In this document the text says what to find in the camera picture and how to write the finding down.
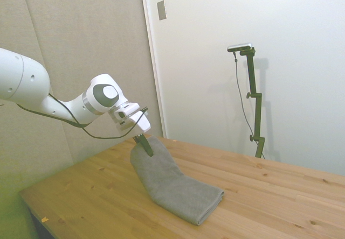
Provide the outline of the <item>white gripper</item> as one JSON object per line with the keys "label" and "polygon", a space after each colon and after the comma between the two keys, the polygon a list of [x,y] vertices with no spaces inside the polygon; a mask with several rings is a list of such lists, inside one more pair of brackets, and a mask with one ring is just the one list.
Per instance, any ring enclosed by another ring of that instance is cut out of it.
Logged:
{"label": "white gripper", "polygon": [[149,157],[152,157],[154,155],[148,140],[146,139],[144,134],[142,134],[147,132],[151,128],[150,123],[143,112],[136,112],[135,114],[125,118],[123,121],[117,124],[117,128],[124,134],[140,134],[133,137],[134,141],[136,142],[136,144],[140,143],[143,146],[145,152]]}

